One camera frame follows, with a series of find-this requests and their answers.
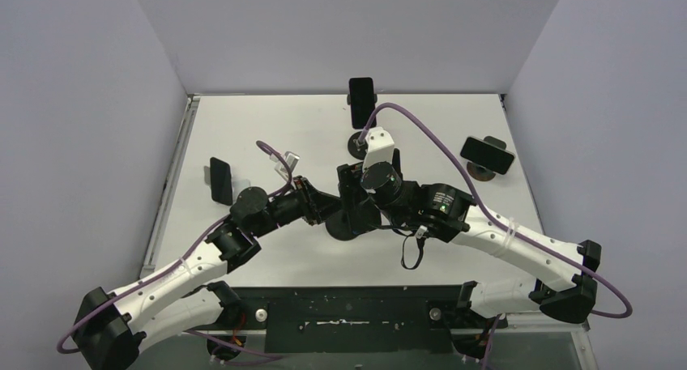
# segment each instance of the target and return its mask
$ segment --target black wire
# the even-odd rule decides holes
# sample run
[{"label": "black wire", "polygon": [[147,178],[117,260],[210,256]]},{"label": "black wire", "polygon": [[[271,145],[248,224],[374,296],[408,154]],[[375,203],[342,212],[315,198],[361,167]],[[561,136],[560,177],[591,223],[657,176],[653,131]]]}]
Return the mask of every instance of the black wire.
[{"label": "black wire", "polygon": [[403,266],[405,270],[415,270],[420,265],[420,262],[422,262],[422,257],[425,255],[425,239],[420,238],[417,240],[417,249],[420,253],[417,255],[417,261],[415,261],[415,265],[413,265],[412,267],[407,267],[405,261],[405,254],[406,240],[408,240],[409,237],[410,236],[406,236],[406,238],[403,240],[403,246],[401,246],[401,266]]}]

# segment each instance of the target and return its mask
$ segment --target purple cable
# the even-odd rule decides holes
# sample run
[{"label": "purple cable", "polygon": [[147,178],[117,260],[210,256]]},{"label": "purple cable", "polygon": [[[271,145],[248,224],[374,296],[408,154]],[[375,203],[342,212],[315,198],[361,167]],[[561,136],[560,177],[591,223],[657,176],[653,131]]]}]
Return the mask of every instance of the purple cable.
[{"label": "purple cable", "polygon": [[286,184],[281,188],[277,189],[276,191],[272,192],[271,194],[268,194],[267,196],[273,198],[274,196],[277,196],[279,194],[287,193],[291,189],[293,174],[291,173],[291,168],[286,163],[286,160],[277,150],[273,149],[272,146],[266,144],[265,142],[255,141],[255,144],[260,148],[260,150],[264,151],[269,155],[275,156],[279,160],[279,162],[286,168],[286,172],[288,173],[288,181],[286,181]]},{"label": "purple cable", "polygon": [[[422,130],[425,135],[429,139],[434,142],[435,145],[441,150],[446,157],[451,161],[451,163],[455,166],[456,169],[460,172],[460,175],[463,176],[463,179],[465,180],[465,183],[467,184],[467,187],[470,189],[470,193],[472,194],[472,197],[475,199],[475,202],[477,203],[477,206],[480,208],[482,213],[484,213],[484,216],[486,216],[489,220],[491,220],[498,228],[500,228],[502,231],[507,232],[508,231],[508,226],[505,224],[499,222],[496,218],[493,217],[491,212],[487,209],[487,206],[482,202],[482,199],[480,198],[480,195],[477,193],[477,189],[475,188],[475,184],[472,183],[472,180],[470,179],[470,176],[467,174],[467,171],[465,168],[462,166],[462,164],[458,161],[458,159],[453,155],[453,153],[450,152],[448,147],[446,147],[439,138],[437,138],[436,135],[432,131],[430,131],[426,125],[424,125],[420,119],[418,119],[415,115],[413,115],[410,111],[407,109],[401,107],[398,104],[394,103],[383,103],[378,105],[374,111],[372,112],[372,115],[370,115],[369,120],[367,121],[367,124],[365,125],[365,128],[361,132],[361,136],[359,138],[359,142],[363,142],[365,140],[365,136],[367,135],[370,126],[372,125],[372,122],[374,121],[374,118],[377,116],[379,111],[383,110],[384,108],[392,108],[395,109],[396,111],[402,113],[405,117],[410,119],[417,127]],[[632,310],[632,304],[629,303],[629,300],[625,295],[621,293],[620,290],[618,290],[616,287],[614,287],[607,279],[604,277],[601,277],[599,274],[597,274],[595,271],[592,269],[589,269],[585,266],[580,265],[579,263],[573,261],[572,259],[566,257],[565,255],[551,250],[546,246],[540,245],[533,239],[531,239],[528,236],[525,236],[519,232],[515,233],[515,236],[517,236],[520,240],[524,241],[525,243],[538,248],[539,250],[544,251],[545,253],[551,254],[552,256],[560,259],[561,261],[567,263],[568,265],[571,265],[572,267],[581,270],[584,274],[589,275],[593,279],[599,281],[601,284],[603,284],[605,287],[607,287],[614,295],[617,296],[617,298],[622,301],[623,305],[625,306],[625,311],[623,313],[608,313],[608,312],[601,312],[601,311],[595,311],[592,310],[591,314],[597,315],[597,316],[602,316],[602,317],[610,317],[612,319],[623,319],[626,317],[629,317],[633,310]]]},{"label": "purple cable", "polygon": [[492,350],[493,335],[494,335],[494,332],[496,331],[499,317],[501,317],[501,314],[496,315],[496,319],[494,320],[492,328],[489,330],[489,338],[487,339],[487,347],[484,349],[484,358],[482,358],[482,370],[486,370],[489,368],[489,366],[487,366],[487,362],[489,361],[489,352]]},{"label": "purple cable", "polygon": [[253,354],[253,355],[262,356],[263,358],[265,358],[265,359],[260,359],[260,360],[253,360],[250,362],[231,362],[231,361],[225,362],[225,364],[228,364],[229,366],[255,366],[258,364],[269,364],[270,362],[274,362],[274,361],[282,359],[284,357],[283,355],[266,354],[264,352],[250,350],[249,348],[237,346],[236,344],[232,344],[230,342],[225,342],[224,340],[215,338],[214,336],[212,336],[210,334],[205,334],[203,332],[198,332],[195,330],[187,330],[186,333],[198,336],[200,338],[207,339],[211,342],[215,342],[215,343],[219,344],[220,346],[231,348],[232,350],[239,350],[239,351],[245,352],[246,354]]},{"label": "purple cable", "polygon": [[[184,255],[181,258],[187,259],[193,253],[193,251],[198,247],[198,245],[200,245],[200,242],[202,242],[205,239],[207,234],[209,234],[217,226],[222,224],[222,222],[226,218],[227,217],[225,216],[222,219],[217,220],[209,228],[207,228],[207,230],[205,230],[203,232],[203,234],[201,234],[201,236],[191,245],[191,247],[184,253]],[[98,308],[95,308],[94,310],[92,310],[83,319],[77,321],[73,326],[71,326],[71,328],[69,328],[69,330],[66,332],[66,334],[62,335],[62,337],[58,341],[58,346],[57,346],[58,352],[60,354],[75,354],[75,353],[79,352],[78,348],[64,348],[64,343],[74,332],[76,332],[76,330],[81,328],[84,324],[88,323],[93,317],[95,317],[98,313],[101,313],[103,310],[105,310],[110,305],[118,302],[119,300],[123,299],[124,297],[127,297],[131,293],[134,293],[135,291],[138,291],[139,289],[144,288],[144,287],[150,285],[151,283],[154,283],[155,281],[163,278],[165,275],[174,272],[174,270],[176,268],[178,268],[180,264],[181,264],[181,259],[174,262],[170,267],[165,269],[162,273],[156,275],[155,277],[153,277],[151,279],[143,281],[143,283],[140,283],[139,285],[132,287],[128,291],[124,291],[123,293],[121,293],[117,296],[114,296],[112,299],[105,301]]]}]

